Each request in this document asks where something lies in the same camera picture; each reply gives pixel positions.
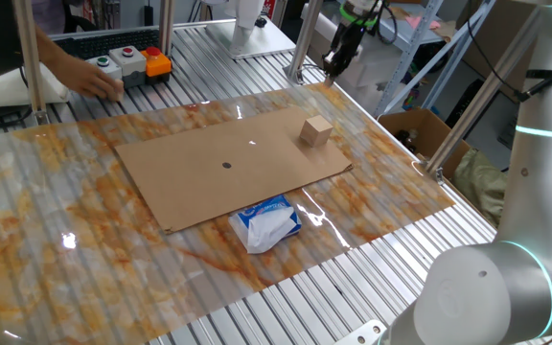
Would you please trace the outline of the bare person hand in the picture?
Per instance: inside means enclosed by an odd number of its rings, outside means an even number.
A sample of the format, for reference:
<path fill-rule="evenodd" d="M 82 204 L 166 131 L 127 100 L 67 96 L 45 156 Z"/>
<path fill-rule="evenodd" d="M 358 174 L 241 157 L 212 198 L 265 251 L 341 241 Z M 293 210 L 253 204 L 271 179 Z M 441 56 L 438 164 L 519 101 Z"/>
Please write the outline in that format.
<path fill-rule="evenodd" d="M 124 92 L 121 80 L 112 79 L 97 66 L 76 57 L 63 57 L 51 71 L 70 90 L 88 98 L 116 102 Z"/>

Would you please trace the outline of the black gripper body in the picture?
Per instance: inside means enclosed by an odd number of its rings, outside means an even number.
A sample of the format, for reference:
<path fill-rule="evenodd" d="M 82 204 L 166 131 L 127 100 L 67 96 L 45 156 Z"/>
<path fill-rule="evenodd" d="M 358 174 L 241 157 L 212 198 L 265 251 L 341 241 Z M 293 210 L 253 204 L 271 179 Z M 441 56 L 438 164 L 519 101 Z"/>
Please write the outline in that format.
<path fill-rule="evenodd" d="M 359 24 L 340 23 L 333 42 L 333 63 L 350 62 L 357 55 L 357 48 L 365 34 L 365 27 Z"/>

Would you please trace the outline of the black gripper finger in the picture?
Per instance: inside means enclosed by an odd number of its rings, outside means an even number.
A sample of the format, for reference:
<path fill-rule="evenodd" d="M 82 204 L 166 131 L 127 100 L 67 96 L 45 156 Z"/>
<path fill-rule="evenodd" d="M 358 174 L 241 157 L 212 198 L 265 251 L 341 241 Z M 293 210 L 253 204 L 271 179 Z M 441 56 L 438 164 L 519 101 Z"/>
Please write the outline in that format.
<path fill-rule="evenodd" d="M 347 59 L 340 59 L 333 63 L 332 82 L 335 82 L 335 80 L 346 70 L 349 63 L 350 61 Z"/>
<path fill-rule="evenodd" d="M 334 84 L 335 74 L 334 74 L 334 50 L 330 50 L 327 54 L 323 56 L 323 68 L 325 72 L 325 86 L 332 86 Z"/>

